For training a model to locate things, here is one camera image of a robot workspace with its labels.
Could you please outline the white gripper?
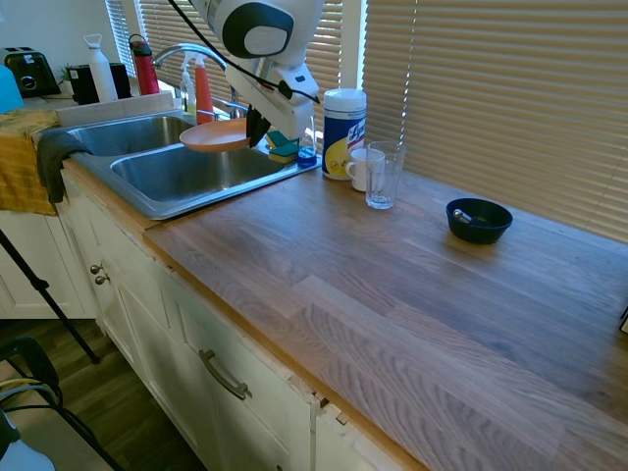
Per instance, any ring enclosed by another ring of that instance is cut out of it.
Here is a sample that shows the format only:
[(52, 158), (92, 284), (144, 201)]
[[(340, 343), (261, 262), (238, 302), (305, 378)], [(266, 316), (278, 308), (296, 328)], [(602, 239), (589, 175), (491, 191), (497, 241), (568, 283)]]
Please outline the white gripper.
[(274, 58), (232, 58), (226, 66), (230, 85), (249, 103), (246, 136), (254, 147), (275, 128), (299, 138), (314, 115), (315, 79), (305, 62), (282, 64)]

